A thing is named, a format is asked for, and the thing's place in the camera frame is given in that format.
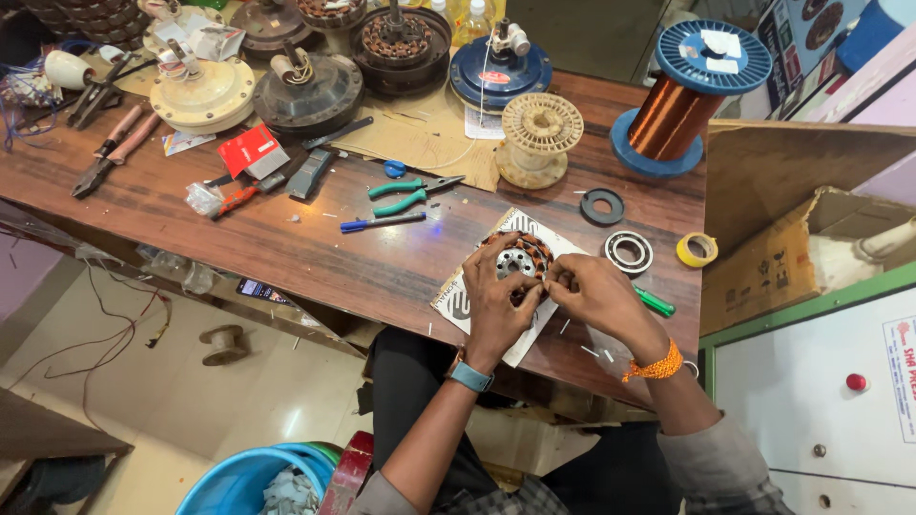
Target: yellow tape roll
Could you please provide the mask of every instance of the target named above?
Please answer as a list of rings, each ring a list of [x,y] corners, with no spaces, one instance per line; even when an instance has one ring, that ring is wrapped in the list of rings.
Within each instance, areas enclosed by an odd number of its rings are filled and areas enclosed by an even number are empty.
[[[695,243],[703,249],[703,255],[697,256],[688,247],[687,243]],[[719,256],[719,246],[715,239],[703,233],[690,233],[678,242],[678,258],[689,267],[702,268],[710,264]]]

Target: man's right hand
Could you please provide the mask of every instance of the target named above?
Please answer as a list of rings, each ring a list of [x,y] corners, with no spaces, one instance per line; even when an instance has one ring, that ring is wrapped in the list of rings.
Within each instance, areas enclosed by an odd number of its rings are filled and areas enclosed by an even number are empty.
[[[654,363],[668,354],[664,328],[643,305],[629,278],[609,259],[564,254],[547,270],[544,286],[554,302],[620,340],[638,362]]]

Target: orange thread bracelet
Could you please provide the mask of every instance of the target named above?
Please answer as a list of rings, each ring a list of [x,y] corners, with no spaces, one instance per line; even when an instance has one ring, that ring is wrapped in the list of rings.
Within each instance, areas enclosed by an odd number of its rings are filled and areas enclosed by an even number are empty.
[[[640,367],[636,364],[636,359],[630,359],[630,371],[624,374],[624,378],[621,380],[626,383],[629,381],[630,376],[640,376],[647,379],[665,379],[673,376],[683,365],[684,356],[681,356],[681,351],[674,344],[674,338],[669,338],[669,341],[671,342],[671,347],[668,349],[668,355],[664,359],[646,367]]]

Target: blue fan motor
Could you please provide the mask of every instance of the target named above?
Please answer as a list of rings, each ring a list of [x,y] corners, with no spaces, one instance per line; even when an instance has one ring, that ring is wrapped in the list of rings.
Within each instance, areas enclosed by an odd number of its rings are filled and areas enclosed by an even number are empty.
[[[477,38],[463,45],[452,58],[449,83],[465,104],[480,111],[483,103],[485,113],[499,114],[519,95],[547,91],[553,75],[551,60],[541,47],[528,41],[517,23],[503,18],[488,48],[489,39]]]

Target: green metal frame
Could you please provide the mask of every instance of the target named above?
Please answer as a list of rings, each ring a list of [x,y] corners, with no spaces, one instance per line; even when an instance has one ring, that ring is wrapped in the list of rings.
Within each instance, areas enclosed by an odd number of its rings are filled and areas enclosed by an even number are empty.
[[[705,353],[703,365],[706,395],[715,402],[715,349],[717,347],[913,287],[916,287],[916,262],[889,270],[871,279],[859,281],[842,290],[832,291],[783,310],[765,314],[749,322],[703,336],[700,338],[700,348]]]

